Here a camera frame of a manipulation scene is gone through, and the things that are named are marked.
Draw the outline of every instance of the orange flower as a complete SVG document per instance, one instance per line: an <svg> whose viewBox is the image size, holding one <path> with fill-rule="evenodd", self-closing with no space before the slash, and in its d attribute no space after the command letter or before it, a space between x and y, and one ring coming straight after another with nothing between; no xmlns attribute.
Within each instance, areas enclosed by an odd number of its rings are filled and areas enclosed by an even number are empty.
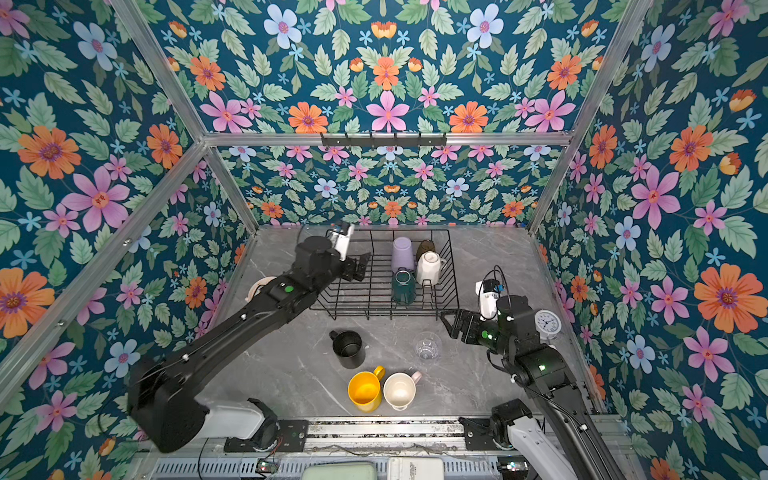
<svg viewBox="0 0 768 480"><path fill-rule="evenodd" d="M730 98L728 106L731 111L742 111L755 101L757 95L751 90L739 90Z"/></svg>
<svg viewBox="0 0 768 480"><path fill-rule="evenodd" d="M201 85L205 85L208 90L223 90L227 79L221 73L221 67L216 65L215 61L209 61L208 57L192 58L190 67L192 75L196 75L195 80Z"/></svg>
<svg viewBox="0 0 768 480"><path fill-rule="evenodd" d="M598 369L594 365L589 365L589 373L592 374L592 379L594 380L594 384L598 387L598 393L600 394L600 398L605 400L605 389L603 388L603 386L605 385L605 381L603 380L603 376L598 373Z"/></svg>
<svg viewBox="0 0 768 480"><path fill-rule="evenodd" d="M739 154L731 152L720 161L720 171L726 175L735 175L741 170L741 159Z"/></svg>
<svg viewBox="0 0 768 480"><path fill-rule="evenodd" d="M402 213L402 207L397 202L389 202L384 207L384 212L390 217L395 218Z"/></svg>
<svg viewBox="0 0 768 480"><path fill-rule="evenodd" d="M49 131L38 125L35 135L23 134L18 142L24 147L18 151L18 156L22 162L32 164L29 170L41 177L48 174L54 180L62 179L64 174L74 172L73 165L80 164L80 155L73 153L80 147L58 128Z"/></svg>
<svg viewBox="0 0 768 480"><path fill-rule="evenodd" d="M400 67L395 65L391 57L381 57L379 64L373 67L374 80L384 90L392 90L392 86L397 85L399 79Z"/></svg>
<svg viewBox="0 0 768 480"><path fill-rule="evenodd" d="M476 101L467 102L466 107L459 105L449 120L449 123L453 125L451 131L455 134L479 134L482 132L482 128L488 124L488 117L485 116L487 113L488 110L483 106L478 106Z"/></svg>
<svg viewBox="0 0 768 480"><path fill-rule="evenodd" d="M168 27L170 27L170 30L175 33L178 38L187 37L187 27L183 26L181 23L173 20L168 24Z"/></svg>
<svg viewBox="0 0 768 480"><path fill-rule="evenodd" d="M603 168L614 157L614 148L618 144L615 137L616 129L613 126L604 125L599 132L592 137L592 146L589 147L589 163L592 167Z"/></svg>
<svg viewBox="0 0 768 480"><path fill-rule="evenodd" d="M235 249L235 265L240 263L240 260L243 258L243 253L245 253L245 243L241 243L240 246Z"/></svg>
<svg viewBox="0 0 768 480"><path fill-rule="evenodd" d="M522 202L509 202L504 205L502 212L505 217L516 217L523 213L523 209L525 209L525 205Z"/></svg>
<svg viewBox="0 0 768 480"><path fill-rule="evenodd" d="M696 129L686 128L680 133L680 138L675 138L672 142L674 153L670 155L670 163L674 169L682 172L687 168L689 172L699 167L700 161L705 161L710 156L712 149L712 134L707 132L707 127L697 125Z"/></svg>
<svg viewBox="0 0 768 480"><path fill-rule="evenodd" d="M324 134L328 131L328 118L321 115L322 111L317 105L310 107L310 104L300 101L299 106L291 107L288 113L291 115L288 123L296 128L298 134Z"/></svg>
<svg viewBox="0 0 768 480"><path fill-rule="evenodd" d="M571 281L571 293L574 294L574 300L581 303L587 299L587 292L589 292L589 286L584 283L584 279L579 275L575 276Z"/></svg>
<svg viewBox="0 0 768 480"><path fill-rule="evenodd" d="M680 475L663 458L654 458L650 463L650 476L654 480L680 480Z"/></svg>
<svg viewBox="0 0 768 480"><path fill-rule="evenodd" d="M701 274L704 283L697 283L694 296L704 319L715 317L715 328L725 333L733 332L733 324L747 333L757 328L755 316L768 315L768 300L753 293L763 291L763 284L754 273L741 275L736 265L723 263L720 272L713 266Z"/></svg>
<svg viewBox="0 0 768 480"><path fill-rule="evenodd" d="M203 304L205 294L208 293L206 284L207 282L202 276L193 278L190 281L190 285L184 291L184 293L187 294L187 298L184 299L184 302L186 302L190 308L197 308Z"/></svg>
<svg viewBox="0 0 768 480"><path fill-rule="evenodd" d="M599 24L600 22L598 22L597 20L590 20L589 22L585 23L581 27L581 34L584 37L588 37L589 35L592 35L594 31L598 29Z"/></svg>
<svg viewBox="0 0 768 480"><path fill-rule="evenodd" d="M179 145L179 137L176 132L170 131L166 124L161 124L159 128L157 125L152 125L149 127L149 133L152 136L147 137L147 146L153 149L152 158L157 163L162 162L163 167L170 170L183 153Z"/></svg>
<svg viewBox="0 0 768 480"><path fill-rule="evenodd" d="M43 288L48 279L37 272L24 278L20 268L0 270L0 328L3 336L11 339L27 333L27 323L35 325L45 309L54 300L52 288Z"/></svg>
<svg viewBox="0 0 768 480"><path fill-rule="evenodd" d="M565 55L561 61L556 61L552 65L552 71L547 75L550 88L565 90L565 88L576 81L576 75L581 72L581 58Z"/></svg>
<svg viewBox="0 0 768 480"><path fill-rule="evenodd" d="M424 68L424 65L422 65L422 61L419 60L416 57L411 57L410 60L408 60L408 69L413 72L420 71L422 68Z"/></svg>
<svg viewBox="0 0 768 480"><path fill-rule="evenodd" d="M371 31L376 38L392 38L397 31L397 24L394 22L373 22L371 24Z"/></svg>
<svg viewBox="0 0 768 480"><path fill-rule="evenodd" d="M283 216L283 208L280 205L276 205L274 202L264 202L261 204L261 210L269 218L280 218Z"/></svg>
<svg viewBox="0 0 768 480"><path fill-rule="evenodd" d="M362 71L363 68L362 59L360 57L353 58L352 61L349 63L349 69L351 71Z"/></svg>
<svg viewBox="0 0 768 480"><path fill-rule="evenodd" d="M98 454L102 457L105 457L112 453L112 449L114 449L114 444L117 443L117 439L115 437L110 437L109 439L104 440L104 443L101 444L101 447L98 449Z"/></svg>

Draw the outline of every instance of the black wire dish rack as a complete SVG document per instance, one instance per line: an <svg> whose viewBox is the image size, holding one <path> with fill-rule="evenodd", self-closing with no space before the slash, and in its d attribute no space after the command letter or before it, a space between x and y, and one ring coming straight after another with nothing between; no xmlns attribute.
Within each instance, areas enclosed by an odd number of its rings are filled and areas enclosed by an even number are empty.
<svg viewBox="0 0 768 480"><path fill-rule="evenodd" d="M423 240L435 244L436 253L445 260L437 285L428 280L416 283L413 303L399 305L392 300L392 242L397 237L411 240L412 251ZM371 253L366 278L362 282L337 280L320 294L311 310L325 310L334 320L340 316L434 316L443 310L457 310L458 287L447 229L397 228L356 230L349 242L349 257Z"/></svg>

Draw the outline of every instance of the gray marble countertop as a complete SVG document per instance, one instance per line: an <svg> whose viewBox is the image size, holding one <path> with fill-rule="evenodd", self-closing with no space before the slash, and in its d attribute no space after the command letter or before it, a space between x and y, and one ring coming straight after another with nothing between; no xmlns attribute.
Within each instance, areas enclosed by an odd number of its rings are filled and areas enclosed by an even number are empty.
<svg viewBox="0 0 768 480"><path fill-rule="evenodd" d="M325 227L308 227L301 238L324 234ZM505 271L509 291L526 295L534 309L557 311L551 287L527 233L521 228L451 227L461 307L476 310L474 285L494 264ZM293 262L297 229L260 230L257 254L250 257L243 279L234 286L228 315L245 304L250 286L264 276L277 275ZM353 329L366 348L366 360L357 370L343 368L331 349L329 332ZM415 353L415 338L433 332L442 341L440 357L424 361ZM572 334L554 341L569 365L578 363ZM281 417L363 415L346 393L357 372L384 366L386 376L421 371L413 404L397 412L386 402L370 415L487 415L491 408L522 398L522 390L485 358L485 349L451 339L442 323L431 317L340 317L307 310L290 324L251 346L210 382L208 398L264 401ZM583 370L576 375L584 378Z"/></svg>

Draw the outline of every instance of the white cup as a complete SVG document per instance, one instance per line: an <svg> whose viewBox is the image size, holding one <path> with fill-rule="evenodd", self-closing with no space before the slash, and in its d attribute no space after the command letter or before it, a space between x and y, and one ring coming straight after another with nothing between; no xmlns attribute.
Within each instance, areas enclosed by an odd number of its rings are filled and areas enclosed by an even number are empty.
<svg viewBox="0 0 768 480"><path fill-rule="evenodd" d="M384 382L384 399L395 410L407 409L416 397L416 383L419 383L421 379L421 372L416 372L410 376L407 373L392 374Z"/></svg>

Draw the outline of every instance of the robotic arm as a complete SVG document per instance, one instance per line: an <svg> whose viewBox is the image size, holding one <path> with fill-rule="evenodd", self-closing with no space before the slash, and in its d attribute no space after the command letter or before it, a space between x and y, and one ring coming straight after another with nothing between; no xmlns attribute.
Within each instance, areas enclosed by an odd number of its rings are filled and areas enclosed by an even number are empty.
<svg viewBox="0 0 768 480"><path fill-rule="evenodd" d="M131 370L128 412L161 452L174 452L197 436L236 436L262 448L271 445L273 415L257 400L207 406L195 396L249 346L312 306L334 280L365 277L369 254L359 261L346 258L353 231L342 223L329 238L308 237L296 246L291 269L237 313L166 359L144 358Z"/></svg>

